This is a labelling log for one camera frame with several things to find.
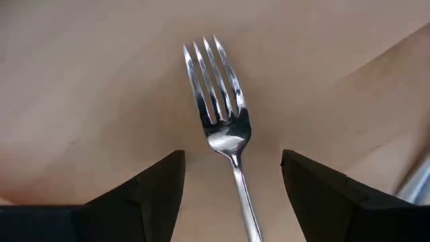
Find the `fork handle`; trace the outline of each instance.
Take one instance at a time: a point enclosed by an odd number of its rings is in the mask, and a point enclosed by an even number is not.
[[[234,180],[236,181],[239,199],[241,200],[243,218],[248,232],[249,242],[263,242],[261,231],[258,226],[257,219],[255,218],[253,205],[249,198],[247,183],[242,172],[241,156],[234,155],[230,158]]]

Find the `light wood tabletop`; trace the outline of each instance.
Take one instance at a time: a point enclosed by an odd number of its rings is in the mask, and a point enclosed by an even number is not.
[[[250,112],[243,165],[265,241],[304,241],[282,149],[392,194],[427,130],[429,12],[428,0],[0,1],[0,202],[84,203],[184,149],[173,241],[246,241],[182,56],[216,34]]]

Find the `fork tine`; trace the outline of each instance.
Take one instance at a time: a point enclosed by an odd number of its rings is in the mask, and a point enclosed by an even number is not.
[[[216,99],[215,89],[214,89],[214,86],[212,85],[212,82],[210,81],[209,73],[208,73],[208,70],[206,69],[206,65],[204,64],[202,54],[200,53],[196,42],[193,42],[193,45],[194,45],[194,50],[195,50],[196,55],[197,55],[197,59],[199,61],[200,68],[202,70],[204,82],[206,83],[206,87],[208,88],[210,101],[212,102],[212,105],[214,106],[214,109],[215,109],[215,120],[216,120],[216,122],[218,122],[218,121],[220,121],[220,118],[221,118],[220,103]]]
[[[232,115],[231,102],[230,102],[230,98],[228,97],[224,81],[222,80],[220,69],[218,68],[218,65],[215,63],[215,58],[214,58],[214,55],[212,54],[212,49],[210,48],[210,45],[205,37],[203,37],[203,43],[206,49],[206,53],[208,53],[209,62],[210,62],[210,65],[212,66],[212,70],[214,71],[216,82],[218,83],[218,86],[221,90],[221,97],[222,97],[222,100],[224,101],[224,107],[227,112],[227,117],[231,118],[231,115]]]
[[[233,88],[234,98],[236,99],[237,108],[239,109],[239,113],[240,113],[241,110],[244,110],[247,108],[245,105],[245,99],[243,97],[241,86],[239,85],[237,76],[230,65],[230,61],[227,58],[224,47],[222,47],[220,41],[215,37],[215,35],[214,35],[214,41],[215,41],[216,48],[218,49],[218,53],[220,53],[221,62],[222,62],[222,65],[224,66],[224,69],[226,70],[226,74],[227,74],[228,80],[230,81],[230,85]]]
[[[185,63],[187,64],[189,82],[191,83],[194,98],[196,99],[200,120],[202,120],[203,125],[211,124],[209,119],[208,106],[206,105],[206,102],[203,98],[202,88],[200,87],[196,72],[194,71],[193,60],[191,59],[191,56],[189,55],[188,49],[185,45],[183,45],[183,55],[185,57]]]

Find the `fork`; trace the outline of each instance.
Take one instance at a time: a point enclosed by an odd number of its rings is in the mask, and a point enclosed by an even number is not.
[[[187,47],[183,46],[183,55],[187,65],[187,71],[191,88],[196,99],[197,109],[202,121],[204,134],[208,140],[209,146],[216,152],[226,156],[232,165],[234,180],[236,181],[239,199],[242,205],[243,218],[247,229],[248,239],[250,242],[263,242],[261,231],[255,218],[251,199],[249,198],[247,183],[242,171],[241,154],[249,139],[251,138],[251,124],[249,122],[248,109],[245,105],[241,86],[226,56],[226,52],[218,39],[213,36],[216,49],[220,55],[221,63],[224,66],[226,76],[237,105],[237,111],[233,111],[233,104],[227,94],[226,86],[222,80],[221,72],[216,64],[212,49],[208,41],[203,37],[204,48],[209,58],[209,63],[220,88],[220,95],[224,104],[225,114],[221,111],[221,104],[216,97],[214,86],[210,80],[209,72],[206,68],[202,53],[200,53],[196,42],[193,42],[193,48],[202,71],[203,79],[208,89],[210,101],[214,108],[215,120],[211,121],[208,105],[204,99],[204,94],[200,82],[194,69],[193,59],[188,52]]]

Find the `black plastic piece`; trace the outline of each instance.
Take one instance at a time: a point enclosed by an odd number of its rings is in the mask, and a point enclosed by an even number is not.
[[[288,197],[307,242],[430,241],[430,207],[359,183],[294,151],[282,154]]]
[[[0,206],[0,241],[168,242],[184,177],[184,152],[175,151],[84,205]]]

